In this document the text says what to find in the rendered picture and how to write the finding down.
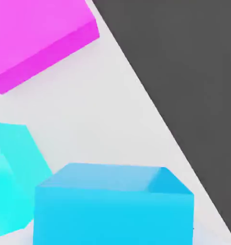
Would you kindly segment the large cyan box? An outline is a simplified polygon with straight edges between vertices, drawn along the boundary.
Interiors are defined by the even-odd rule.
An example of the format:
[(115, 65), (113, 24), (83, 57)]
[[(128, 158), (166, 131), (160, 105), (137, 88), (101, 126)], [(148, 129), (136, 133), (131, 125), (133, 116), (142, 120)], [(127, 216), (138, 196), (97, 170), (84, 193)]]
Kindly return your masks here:
[(0, 123), (0, 236), (29, 224), (35, 187), (51, 174), (27, 126)]

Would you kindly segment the large magenta box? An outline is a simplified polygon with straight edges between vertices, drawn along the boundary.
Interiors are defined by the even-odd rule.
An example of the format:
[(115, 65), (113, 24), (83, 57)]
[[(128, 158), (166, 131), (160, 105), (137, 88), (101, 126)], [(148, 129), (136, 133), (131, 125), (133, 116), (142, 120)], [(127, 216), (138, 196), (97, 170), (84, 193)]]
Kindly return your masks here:
[(85, 0), (0, 0), (0, 94), (98, 38)]

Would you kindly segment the small blue cube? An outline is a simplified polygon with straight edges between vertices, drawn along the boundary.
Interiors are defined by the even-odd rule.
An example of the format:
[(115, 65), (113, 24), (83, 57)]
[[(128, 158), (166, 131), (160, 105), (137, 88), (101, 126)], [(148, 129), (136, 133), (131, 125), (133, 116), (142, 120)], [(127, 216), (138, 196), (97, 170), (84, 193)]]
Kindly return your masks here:
[(165, 167), (70, 163), (36, 187), (33, 245), (193, 245), (193, 223)]

